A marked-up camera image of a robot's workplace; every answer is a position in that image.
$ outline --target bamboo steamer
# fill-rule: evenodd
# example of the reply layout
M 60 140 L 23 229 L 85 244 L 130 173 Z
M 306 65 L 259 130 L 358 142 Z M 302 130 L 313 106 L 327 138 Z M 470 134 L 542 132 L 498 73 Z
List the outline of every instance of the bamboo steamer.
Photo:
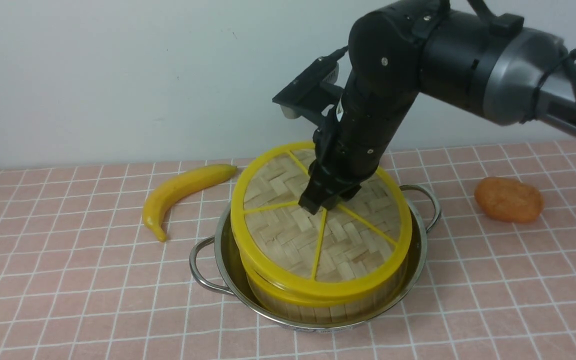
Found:
M 398 291 L 412 219 L 382 168 L 350 201 L 310 214 L 298 200 L 314 160 L 312 142 L 256 158 L 235 185 L 230 217 L 260 303 L 288 319 L 324 324 L 370 312 Z

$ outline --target yellow banana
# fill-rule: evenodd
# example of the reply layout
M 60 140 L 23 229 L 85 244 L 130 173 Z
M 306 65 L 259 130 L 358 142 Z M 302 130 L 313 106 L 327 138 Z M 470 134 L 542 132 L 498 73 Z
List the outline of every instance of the yellow banana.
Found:
M 237 166 L 231 164 L 211 164 L 188 170 L 166 180 L 146 198 L 141 213 L 143 225 L 151 230 L 160 242 L 168 238 L 162 228 L 168 210 L 181 199 L 214 187 L 232 178 Z

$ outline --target bamboo steamer lid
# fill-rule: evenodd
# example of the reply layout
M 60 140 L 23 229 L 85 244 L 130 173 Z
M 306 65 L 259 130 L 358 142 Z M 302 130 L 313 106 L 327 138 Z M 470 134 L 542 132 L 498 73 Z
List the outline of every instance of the bamboo steamer lid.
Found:
M 350 201 L 310 214 L 298 200 L 314 160 L 309 141 L 252 161 L 233 191 L 233 236 L 246 272 L 283 290 L 279 300 L 357 301 L 404 264 L 412 236 L 409 208 L 398 185 L 378 168 Z

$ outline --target yellow spoke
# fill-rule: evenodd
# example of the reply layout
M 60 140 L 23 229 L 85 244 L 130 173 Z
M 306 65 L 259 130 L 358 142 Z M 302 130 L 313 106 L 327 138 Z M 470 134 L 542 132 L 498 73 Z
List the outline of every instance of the yellow spoke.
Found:
M 320 256 L 322 255 L 322 244 L 324 243 L 324 230 L 326 229 L 326 218 L 328 216 L 328 210 L 324 209 L 321 213 L 321 228 L 319 229 L 319 235 L 317 237 L 317 250 L 315 250 L 315 260 L 312 263 L 312 274 L 310 274 L 310 280 L 315 280 L 317 276 L 317 268 L 320 266 Z
M 398 242 L 395 241 L 392 237 L 386 235 L 385 233 L 383 233 L 381 230 L 379 230 L 379 228 L 376 228 L 372 223 L 369 223 L 368 221 L 366 221 L 366 219 L 362 218 L 361 216 L 359 216 L 358 214 L 356 214 L 355 212 L 353 212 L 352 210 L 348 209 L 347 207 L 345 207 L 344 205 L 342 205 L 341 203 L 339 203 L 337 205 L 337 207 L 339 209 L 341 209 L 341 211 L 345 212 L 346 214 L 350 215 L 352 218 L 356 219 L 357 221 L 359 221 L 360 223 L 362 223 L 363 225 L 367 226 L 370 230 L 374 231 L 375 233 L 377 233 L 380 237 L 388 240 L 390 243 L 392 243 L 394 246 L 397 246 Z
M 272 205 L 255 207 L 255 208 L 253 208 L 253 209 L 244 210 L 243 213 L 244 213 L 244 215 L 246 215 L 246 214 L 252 214 L 252 213 L 260 213 L 260 212 L 265 212 L 265 211 L 267 211 L 267 210 L 275 210 L 275 209 L 279 209 L 279 208 L 294 207 L 295 205 L 299 205 L 299 202 L 298 202 L 297 200 L 295 200 L 295 201 L 290 201 L 290 202 L 281 202 L 281 203 L 274 203 L 274 204 L 272 204 Z
M 295 154 L 292 151 L 286 151 L 286 154 L 288 154 L 288 156 L 292 158 L 292 161 L 295 162 L 295 164 L 297 164 L 299 169 L 301 169 L 301 171 L 303 171 L 304 174 L 310 176 L 308 174 L 308 169 L 306 168 L 306 166 L 304 166 L 304 164 L 302 164 L 302 162 L 299 161 L 299 159 L 295 156 Z

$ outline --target stainless steel pot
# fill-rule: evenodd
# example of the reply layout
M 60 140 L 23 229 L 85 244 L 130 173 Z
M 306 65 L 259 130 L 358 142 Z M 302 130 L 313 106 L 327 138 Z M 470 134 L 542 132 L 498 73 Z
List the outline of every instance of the stainless steel pot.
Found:
M 413 234 L 410 249 L 408 251 L 408 262 L 403 280 L 404 285 L 400 291 L 393 292 L 391 300 L 387 301 L 386 304 L 375 308 L 370 313 L 361 317 L 339 323 L 301 323 L 286 319 L 285 317 L 279 316 L 263 308 L 250 289 L 246 271 L 244 271 L 242 265 L 240 251 L 237 248 L 237 244 L 233 237 L 233 231 L 231 230 L 230 206 L 228 206 L 221 215 L 215 235 L 195 244 L 192 251 L 190 251 L 190 273 L 197 283 L 204 289 L 218 294 L 237 297 L 238 300 L 254 312 L 284 328 L 308 333 L 329 333 L 332 331 L 356 328 L 397 305 L 408 294 L 413 285 L 416 284 L 426 263 L 428 233 L 435 227 L 442 216 L 442 208 L 439 204 L 439 200 L 429 191 L 429 189 L 416 184 L 401 185 L 400 189 L 402 189 L 402 191 L 419 191 L 428 196 L 432 202 L 432 206 L 434 207 L 434 217 L 432 217 L 432 220 L 427 226 L 424 226 L 423 219 L 418 210 L 414 207 L 412 202 L 407 201 L 412 216 Z M 214 243 L 214 257 L 217 262 L 217 268 L 219 269 L 219 273 L 221 274 L 225 285 L 217 285 L 206 280 L 197 267 L 197 255 L 199 251 L 212 243 Z

